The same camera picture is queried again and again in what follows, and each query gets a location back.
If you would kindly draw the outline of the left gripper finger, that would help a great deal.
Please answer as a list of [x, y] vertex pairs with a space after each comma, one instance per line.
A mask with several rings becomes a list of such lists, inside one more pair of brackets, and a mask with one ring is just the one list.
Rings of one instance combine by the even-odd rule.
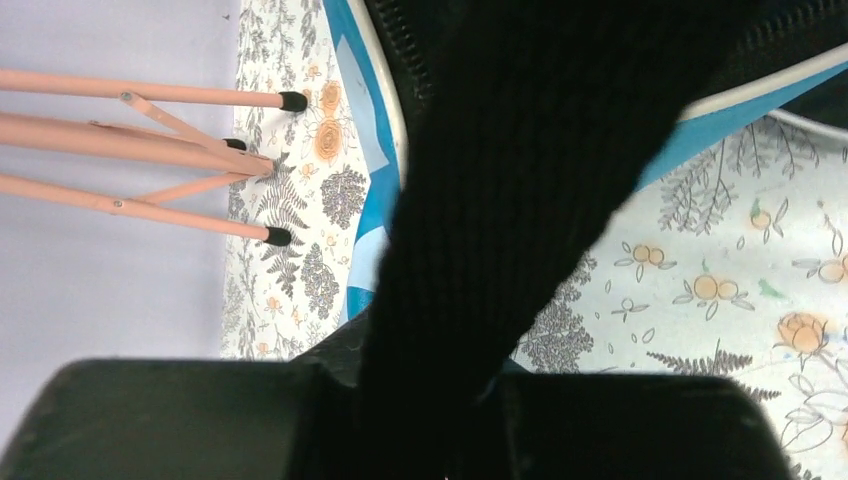
[[341, 384], [355, 386], [368, 326], [369, 312], [362, 311], [292, 362], [321, 364]]

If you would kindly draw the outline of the blue racket bag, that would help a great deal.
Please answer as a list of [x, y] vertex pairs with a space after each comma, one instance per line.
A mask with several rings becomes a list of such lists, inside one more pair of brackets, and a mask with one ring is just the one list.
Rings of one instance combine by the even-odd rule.
[[436, 81], [318, 479], [789, 479], [728, 380], [504, 373], [743, 38], [840, 1], [475, 1]]

